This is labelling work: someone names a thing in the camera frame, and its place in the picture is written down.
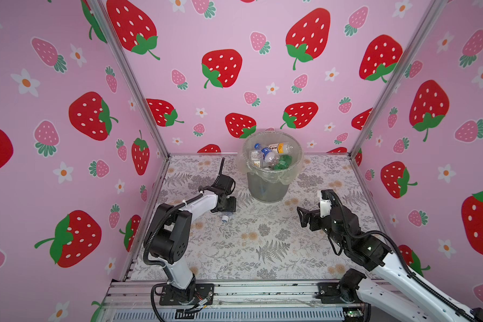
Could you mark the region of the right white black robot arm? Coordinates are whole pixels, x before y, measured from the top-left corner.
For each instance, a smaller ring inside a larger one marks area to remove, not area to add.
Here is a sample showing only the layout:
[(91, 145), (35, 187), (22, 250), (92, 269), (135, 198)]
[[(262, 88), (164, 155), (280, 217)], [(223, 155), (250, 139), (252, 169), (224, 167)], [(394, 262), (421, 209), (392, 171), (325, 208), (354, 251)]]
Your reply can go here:
[(358, 216), (344, 205), (322, 201), (318, 210), (297, 208), (301, 226), (324, 232), (333, 248), (339, 248), (357, 265), (386, 280), (397, 295), (364, 273), (350, 269), (334, 295), (345, 303), (361, 301), (401, 321), (483, 321), (483, 309), (470, 308), (436, 288), (410, 268), (392, 241), (383, 242), (380, 231), (362, 232)]

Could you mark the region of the Pepsi water bottle blue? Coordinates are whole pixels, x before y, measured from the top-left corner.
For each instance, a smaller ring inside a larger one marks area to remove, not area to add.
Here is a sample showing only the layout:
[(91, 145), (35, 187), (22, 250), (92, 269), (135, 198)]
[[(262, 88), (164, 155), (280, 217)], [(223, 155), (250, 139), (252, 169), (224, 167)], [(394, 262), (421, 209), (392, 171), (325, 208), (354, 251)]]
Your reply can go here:
[(254, 147), (256, 150), (262, 153), (263, 161), (266, 166), (273, 167), (279, 162), (280, 160), (279, 155), (273, 150), (271, 150), (269, 147), (261, 144), (255, 144)]

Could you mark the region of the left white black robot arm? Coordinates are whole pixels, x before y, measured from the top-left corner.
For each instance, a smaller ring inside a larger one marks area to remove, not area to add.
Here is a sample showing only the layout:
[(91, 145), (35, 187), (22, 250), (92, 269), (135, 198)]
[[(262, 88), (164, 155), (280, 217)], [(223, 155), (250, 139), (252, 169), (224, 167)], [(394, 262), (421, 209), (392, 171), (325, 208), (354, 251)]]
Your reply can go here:
[(236, 181), (219, 174), (212, 185), (200, 187), (198, 195), (177, 205), (157, 206), (143, 242), (143, 263), (159, 266), (168, 282), (160, 296), (163, 301), (189, 304), (197, 299), (197, 283), (185, 252), (194, 219), (205, 213), (234, 213), (236, 198), (232, 196)]

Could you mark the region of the bottle yellow white label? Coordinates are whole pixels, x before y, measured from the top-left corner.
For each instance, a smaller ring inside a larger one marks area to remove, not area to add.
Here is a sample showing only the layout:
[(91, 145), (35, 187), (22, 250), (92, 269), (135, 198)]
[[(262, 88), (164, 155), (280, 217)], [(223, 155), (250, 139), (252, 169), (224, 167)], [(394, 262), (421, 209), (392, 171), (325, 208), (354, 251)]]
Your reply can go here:
[(268, 148), (271, 149), (274, 153), (280, 155), (292, 154), (295, 149), (294, 145), (288, 142), (270, 144)]

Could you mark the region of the clear bottle white green label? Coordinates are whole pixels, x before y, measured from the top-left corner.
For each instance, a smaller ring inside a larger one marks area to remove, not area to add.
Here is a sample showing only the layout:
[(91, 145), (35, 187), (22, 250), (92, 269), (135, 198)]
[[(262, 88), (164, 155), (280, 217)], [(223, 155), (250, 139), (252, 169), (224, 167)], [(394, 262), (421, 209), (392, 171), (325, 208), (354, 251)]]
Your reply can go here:
[(250, 152), (250, 162), (256, 168), (264, 167), (264, 154), (261, 150), (252, 150)]

